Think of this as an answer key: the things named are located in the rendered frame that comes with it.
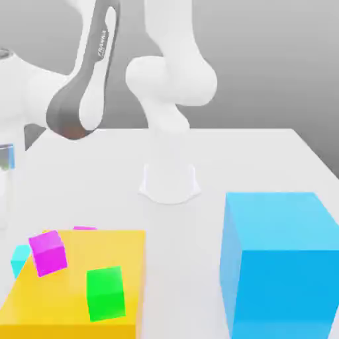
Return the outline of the large blue box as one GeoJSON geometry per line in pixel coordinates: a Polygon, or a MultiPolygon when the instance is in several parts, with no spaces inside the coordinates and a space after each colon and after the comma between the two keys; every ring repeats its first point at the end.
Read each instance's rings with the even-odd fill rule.
{"type": "Polygon", "coordinates": [[[311,192],[227,193],[220,286],[230,339],[328,339],[339,224],[311,192]]]}

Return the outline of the small green cube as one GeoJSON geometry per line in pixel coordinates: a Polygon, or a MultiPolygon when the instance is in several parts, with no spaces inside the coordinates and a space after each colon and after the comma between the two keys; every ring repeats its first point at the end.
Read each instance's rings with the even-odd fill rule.
{"type": "Polygon", "coordinates": [[[86,297],[91,322],[125,316],[121,267],[104,267],[87,271],[86,297]]]}

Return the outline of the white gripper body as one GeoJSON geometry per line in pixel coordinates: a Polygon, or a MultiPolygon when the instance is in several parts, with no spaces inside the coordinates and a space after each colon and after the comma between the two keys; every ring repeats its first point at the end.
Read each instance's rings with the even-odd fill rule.
{"type": "Polygon", "coordinates": [[[7,228],[13,193],[12,171],[0,168],[0,230],[7,228]]]}

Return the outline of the large yellow box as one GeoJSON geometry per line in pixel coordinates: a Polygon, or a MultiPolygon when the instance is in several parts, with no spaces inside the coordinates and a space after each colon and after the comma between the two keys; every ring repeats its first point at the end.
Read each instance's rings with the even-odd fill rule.
{"type": "Polygon", "coordinates": [[[0,339],[141,339],[143,230],[61,230],[68,267],[39,277],[28,258],[0,308],[0,339]],[[119,266],[126,314],[92,322],[86,273],[119,266]]]}

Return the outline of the small cyan cube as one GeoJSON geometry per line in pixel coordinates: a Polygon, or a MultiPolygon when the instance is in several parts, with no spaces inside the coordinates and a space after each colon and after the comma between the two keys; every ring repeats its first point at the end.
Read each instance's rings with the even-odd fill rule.
{"type": "Polygon", "coordinates": [[[30,252],[31,249],[28,244],[21,244],[15,248],[11,258],[11,267],[15,279],[19,276],[25,262],[30,256],[30,252]]]}

